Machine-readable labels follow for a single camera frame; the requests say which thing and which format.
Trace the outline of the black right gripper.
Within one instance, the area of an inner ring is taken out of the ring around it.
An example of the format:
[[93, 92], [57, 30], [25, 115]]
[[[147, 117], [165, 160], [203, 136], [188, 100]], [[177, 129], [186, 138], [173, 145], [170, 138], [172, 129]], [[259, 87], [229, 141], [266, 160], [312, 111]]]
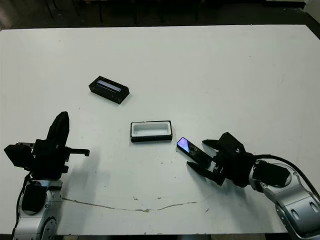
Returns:
[[215, 151], [219, 151], [214, 157], [215, 166], [208, 170], [195, 162], [187, 162], [202, 177], [205, 177], [219, 186], [222, 186], [225, 179], [231, 180], [236, 186], [244, 188], [249, 185], [249, 174], [254, 165], [255, 158], [252, 153], [242, 152], [231, 156], [223, 152], [219, 140], [205, 139], [202, 143]]

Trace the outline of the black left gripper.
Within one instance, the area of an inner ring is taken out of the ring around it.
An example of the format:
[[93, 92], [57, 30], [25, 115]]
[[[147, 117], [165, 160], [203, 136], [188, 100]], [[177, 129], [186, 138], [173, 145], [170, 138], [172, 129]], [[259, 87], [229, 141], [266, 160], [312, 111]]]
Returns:
[[70, 131], [70, 118], [67, 111], [62, 111], [49, 128], [46, 140], [37, 139], [32, 154], [31, 175], [35, 179], [58, 180], [66, 174], [71, 154], [88, 157], [90, 150], [66, 146]]

